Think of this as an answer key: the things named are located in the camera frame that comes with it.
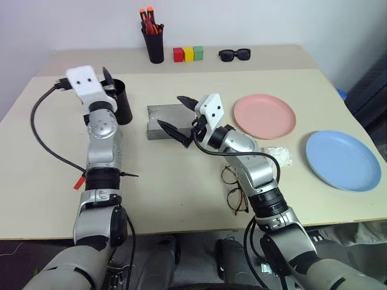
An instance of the black sunglasses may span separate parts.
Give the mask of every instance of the black sunglasses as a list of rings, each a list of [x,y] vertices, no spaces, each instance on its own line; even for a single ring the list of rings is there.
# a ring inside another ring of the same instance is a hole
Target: black sunglasses
[[[231,62],[236,56],[239,60],[249,60],[251,56],[251,50],[248,48],[240,48],[235,50],[221,50],[219,56],[222,62]]]

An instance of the table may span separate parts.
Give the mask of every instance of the table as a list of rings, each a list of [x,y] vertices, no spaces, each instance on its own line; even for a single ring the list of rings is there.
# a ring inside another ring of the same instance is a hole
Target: table
[[[298,46],[253,47],[250,61],[222,63],[216,56],[219,49],[204,48],[204,61],[193,63],[173,63],[172,49],[166,49],[161,65],[149,63],[145,50],[53,54],[0,123],[0,239],[72,237],[82,192],[73,185],[80,173],[40,147],[29,118],[35,101],[66,69],[85,64],[99,77],[105,65],[126,84],[134,118],[122,127],[122,170],[140,177],[122,178],[121,193],[139,234],[244,228],[251,218],[251,211],[234,216],[227,207],[227,188],[220,180],[223,158],[205,155],[194,145],[187,150],[174,140],[146,139],[148,105],[177,104],[177,95],[200,99],[213,92],[223,101],[222,125],[237,127],[233,105],[248,94],[275,95],[293,108],[294,131],[258,143],[289,148],[293,165],[283,167],[279,186],[304,225],[386,218],[386,163],[312,58]],[[72,91],[49,96],[37,112],[36,127],[55,152],[85,165],[88,134]],[[311,171],[305,143],[313,132],[325,129],[350,134],[374,152],[382,167],[382,180],[374,190],[338,190]]]

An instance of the gray box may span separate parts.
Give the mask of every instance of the gray box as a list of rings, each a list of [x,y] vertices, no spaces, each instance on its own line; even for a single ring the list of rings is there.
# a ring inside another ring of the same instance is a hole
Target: gray box
[[[157,120],[168,122],[174,125],[185,136],[191,134],[192,121],[195,113],[184,105],[160,105],[148,106],[148,140],[170,139],[171,137],[160,127]]]

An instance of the blue plate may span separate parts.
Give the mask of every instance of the blue plate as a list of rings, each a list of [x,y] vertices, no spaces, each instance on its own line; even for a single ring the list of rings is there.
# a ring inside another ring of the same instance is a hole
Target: blue plate
[[[371,190],[382,177],[375,155],[358,139],[338,131],[313,134],[307,160],[326,183],[349,192]]]

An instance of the plate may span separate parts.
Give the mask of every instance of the plate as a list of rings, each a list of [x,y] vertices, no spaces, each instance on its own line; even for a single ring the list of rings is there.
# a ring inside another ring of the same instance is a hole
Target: plate
[[[358,139],[338,131],[319,131],[307,142],[307,160],[321,179],[337,189],[365,192],[382,171],[375,155]]]
[[[278,139],[296,125],[291,107],[272,95],[247,95],[234,106],[234,117],[241,129],[260,139]]]

